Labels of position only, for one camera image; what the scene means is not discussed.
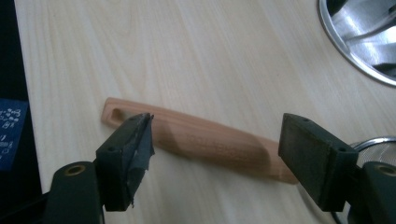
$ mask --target knife handle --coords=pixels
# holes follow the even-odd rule
[[[154,115],[152,138],[156,147],[239,173],[295,184],[296,177],[278,157],[278,143],[205,119],[152,105],[107,98],[102,122],[119,127],[133,114]]]

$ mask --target wooden table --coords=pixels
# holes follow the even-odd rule
[[[347,143],[396,134],[396,90],[349,64],[317,1],[16,1],[41,182],[93,161],[109,96],[278,141],[283,113]],[[156,148],[135,208],[107,223],[332,223],[299,186]]]

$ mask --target wood grain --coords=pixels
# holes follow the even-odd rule
[[[278,141],[282,115],[347,143],[396,135],[396,90],[350,65],[317,0],[16,0],[43,190],[93,161],[107,97]],[[156,150],[135,208],[106,223],[332,223],[304,191]]]
[[[154,115],[154,146],[177,155],[222,165],[242,174],[296,184],[296,177],[277,155],[278,143],[158,106],[106,99],[102,122],[119,127],[128,114]]]

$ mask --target metal object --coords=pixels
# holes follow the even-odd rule
[[[396,86],[396,1],[318,0],[337,49],[364,73]]]
[[[396,137],[385,136],[373,138],[354,146],[359,151],[358,165],[362,167],[367,161],[381,161],[396,166]]]
[[[279,156],[321,210],[340,212],[348,202],[349,223],[396,223],[396,167],[367,161],[360,168],[358,154],[312,120],[284,115]]]

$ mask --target metal bowl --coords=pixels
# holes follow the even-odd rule
[[[364,73],[396,86],[396,0],[318,0],[322,25]]]

